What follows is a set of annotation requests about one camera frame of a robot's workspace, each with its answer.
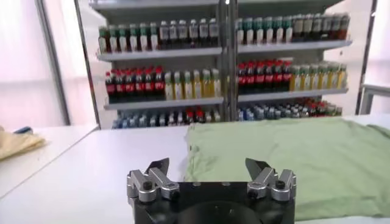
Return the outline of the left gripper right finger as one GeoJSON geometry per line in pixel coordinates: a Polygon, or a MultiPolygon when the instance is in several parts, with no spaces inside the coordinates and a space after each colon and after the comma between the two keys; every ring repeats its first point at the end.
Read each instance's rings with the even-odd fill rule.
{"type": "Polygon", "coordinates": [[[246,158],[245,165],[251,177],[247,183],[247,196],[258,200],[271,196],[275,201],[290,201],[296,197],[296,175],[283,169],[278,173],[265,161],[246,158]]]}

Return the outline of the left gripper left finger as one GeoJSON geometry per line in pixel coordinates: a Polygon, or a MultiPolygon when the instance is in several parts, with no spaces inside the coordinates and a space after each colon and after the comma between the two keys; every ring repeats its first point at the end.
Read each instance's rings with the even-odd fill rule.
{"type": "Polygon", "coordinates": [[[127,198],[137,198],[142,203],[152,203],[157,194],[167,200],[180,196],[180,185],[167,177],[169,158],[153,161],[145,172],[131,170],[127,175],[127,198]]]}

